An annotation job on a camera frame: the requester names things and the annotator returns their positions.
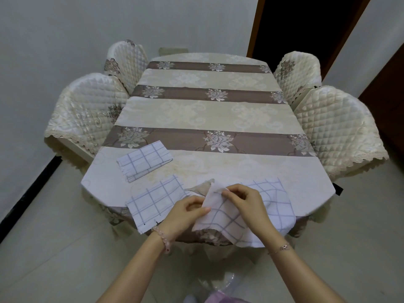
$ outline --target white wall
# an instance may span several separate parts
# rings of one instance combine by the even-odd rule
[[[324,78],[358,97],[404,42],[404,0],[371,0]]]
[[[0,0],[0,220],[53,157],[43,131],[69,82],[119,40],[246,55],[258,0]]]

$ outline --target left hand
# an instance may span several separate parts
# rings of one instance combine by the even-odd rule
[[[210,212],[210,207],[201,207],[204,200],[203,197],[193,195],[175,203],[167,217],[158,225],[167,240],[175,241],[196,219]]]

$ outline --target pink beaded bracelet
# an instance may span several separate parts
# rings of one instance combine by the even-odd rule
[[[166,246],[166,249],[165,249],[164,253],[165,253],[165,254],[169,254],[171,243],[167,240],[167,238],[165,237],[165,235],[163,234],[163,232],[159,230],[159,228],[157,227],[157,225],[155,225],[154,227],[152,227],[151,230],[154,231],[154,232],[156,232],[157,234],[159,234],[159,236],[161,237],[161,239],[162,239],[163,242],[164,242],[164,245]]]

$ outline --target black baseboard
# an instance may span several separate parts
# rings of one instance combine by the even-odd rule
[[[59,167],[61,162],[62,159],[55,156],[41,172],[35,182],[24,193],[21,199],[10,210],[6,218],[3,219],[3,221],[0,223],[0,243],[3,241],[3,239],[5,239],[9,231],[11,231],[18,219],[20,219],[22,214],[31,204],[36,195],[41,191],[42,187],[46,184],[54,171]]]

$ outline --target hand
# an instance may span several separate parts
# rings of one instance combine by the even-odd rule
[[[258,238],[268,230],[275,230],[257,190],[241,184],[231,185],[227,189],[223,190],[222,196],[233,202],[244,222]]]
[[[167,240],[175,241],[196,219],[210,212],[210,207],[201,207],[204,200],[203,197],[193,195],[175,203],[167,217],[158,225]]]

